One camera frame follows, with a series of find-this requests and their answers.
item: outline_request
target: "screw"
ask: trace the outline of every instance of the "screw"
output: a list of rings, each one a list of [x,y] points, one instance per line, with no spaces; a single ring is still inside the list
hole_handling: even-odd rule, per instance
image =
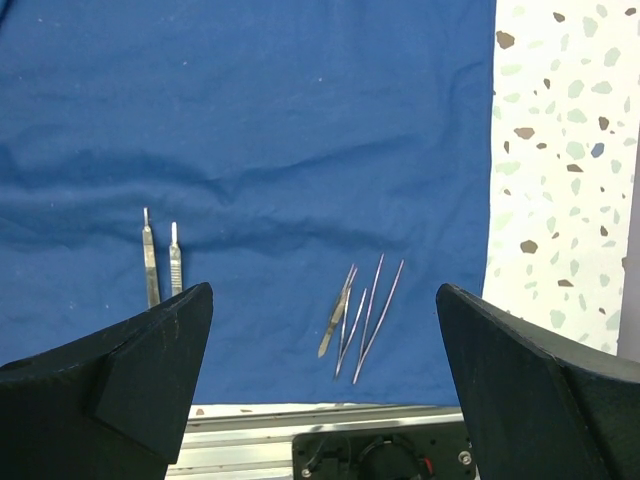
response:
[[[471,454],[467,451],[460,452],[458,455],[458,461],[463,465],[471,465],[473,459],[471,458]]]

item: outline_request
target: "speckled countertop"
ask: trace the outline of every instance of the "speckled countertop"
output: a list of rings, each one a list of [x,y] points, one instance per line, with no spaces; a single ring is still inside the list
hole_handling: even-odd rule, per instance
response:
[[[498,1],[484,297],[617,349],[640,123],[640,2]]]

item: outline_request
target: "blue cloth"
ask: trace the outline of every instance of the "blue cloth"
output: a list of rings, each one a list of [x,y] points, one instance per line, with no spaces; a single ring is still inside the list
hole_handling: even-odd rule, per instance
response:
[[[146,308],[142,208],[169,295],[215,311],[196,403],[457,404],[443,282],[480,293],[494,0],[17,0],[0,27],[0,363]],[[359,382],[317,350],[349,266]],[[352,311],[355,310],[352,300]]]

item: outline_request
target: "surgical instrument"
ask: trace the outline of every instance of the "surgical instrument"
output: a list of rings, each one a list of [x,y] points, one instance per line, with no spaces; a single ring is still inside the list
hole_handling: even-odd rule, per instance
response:
[[[171,296],[182,292],[182,252],[178,245],[178,224],[171,224],[171,245],[169,246],[169,263],[171,268]]]
[[[338,344],[338,362],[336,363],[336,376],[338,375],[338,366],[340,363],[340,356],[342,355],[342,349],[344,348],[344,334],[347,330],[347,319],[349,318],[349,299],[351,298],[351,289],[347,290],[347,300],[344,304],[344,314],[342,315],[342,327],[340,328],[340,343]]]
[[[355,278],[357,272],[358,267],[352,264],[351,268],[349,269],[347,279],[344,282],[344,286],[342,287],[342,290],[340,290],[340,294],[338,295],[333,310],[331,311],[331,316],[329,317],[329,326],[327,327],[327,331],[325,332],[324,337],[322,337],[322,342],[320,343],[320,348],[318,349],[318,358],[327,353],[327,348],[329,347],[329,342],[331,341],[333,331],[338,326],[338,323],[340,323],[340,319],[344,314],[344,308],[347,300],[347,291],[351,288],[351,284],[353,283],[353,279]]]
[[[149,308],[160,303],[160,287],[158,286],[158,270],[156,253],[153,246],[153,232],[149,224],[149,209],[143,209],[144,227],[142,228],[142,248],[144,250],[144,269],[147,281],[147,299]]]
[[[369,318],[371,318],[371,308],[373,307],[373,297],[376,294],[376,288],[378,286],[378,277],[380,277],[380,270],[382,269],[382,262],[384,261],[384,253],[380,255],[378,261],[378,268],[376,269],[376,275],[373,278],[373,286],[371,287],[371,296],[369,297],[369,307],[367,307],[367,316],[364,319],[364,331],[362,332],[362,340],[360,341],[360,356],[358,357],[358,363],[364,354],[364,343],[367,337],[367,330],[369,329]]]
[[[367,289],[365,288],[364,291],[362,292],[362,298],[360,299],[360,305],[358,306],[358,312],[356,313],[356,319],[353,322],[353,326],[351,327],[351,332],[349,333],[349,337],[347,337],[347,343],[345,344],[344,348],[341,349],[338,352],[338,364],[336,365],[336,374],[335,374],[335,378],[338,378],[338,375],[340,375],[340,369],[342,368],[342,362],[344,361],[344,357],[347,354],[347,350],[349,348],[349,345],[351,345],[351,340],[353,340],[353,336],[356,333],[356,329],[358,328],[358,322],[360,321],[360,316],[362,314],[362,307],[364,306],[364,301],[367,298]]]
[[[396,277],[393,279],[393,285],[391,286],[391,290],[389,291],[389,295],[387,296],[387,301],[384,304],[384,308],[382,309],[382,313],[380,314],[380,318],[378,319],[378,323],[376,325],[375,330],[373,331],[373,335],[371,335],[371,339],[369,343],[367,343],[367,348],[364,350],[364,354],[362,358],[358,361],[358,366],[356,367],[356,373],[353,376],[353,384],[355,385],[358,381],[358,377],[360,376],[360,371],[362,370],[362,364],[364,363],[367,355],[369,354],[369,350],[371,350],[371,345],[373,341],[376,339],[378,335],[378,331],[380,330],[380,326],[384,321],[384,317],[387,315],[387,311],[389,310],[389,305],[391,305],[391,299],[393,298],[393,294],[396,291],[396,286],[398,285],[398,279],[400,278],[400,273],[402,272],[402,267],[404,267],[404,259],[400,261],[400,266],[398,267],[398,271],[396,272]]]

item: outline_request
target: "cable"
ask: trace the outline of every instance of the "cable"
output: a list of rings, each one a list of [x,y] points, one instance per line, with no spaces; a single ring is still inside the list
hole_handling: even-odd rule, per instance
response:
[[[322,460],[322,458],[321,458],[322,449],[324,448],[324,445],[327,443],[327,440],[329,440],[332,437],[340,437],[340,438],[342,438],[345,441],[346,445],[347,445],[348,459],[347,459],[347,469],[345,470],[345,477],[344,478],[349,478],[349,468],[351,468],[351,453],[352,453],[351,452],[351,441],[349,440],[348,437],[346,437],[345,435],[343,435],[341,433],[332,433],[332,434],[327,435],[326,437],[324,437],[322,439],[322,441],[320,442],[320,445],[318,445],[318,448],[316,449],[316,451],[313,454],[313,456],[311,457],[311,459],[305,464],[304,468],[308,469],[310,472],[315,471],[315,469],[317,468],[318,464]]]

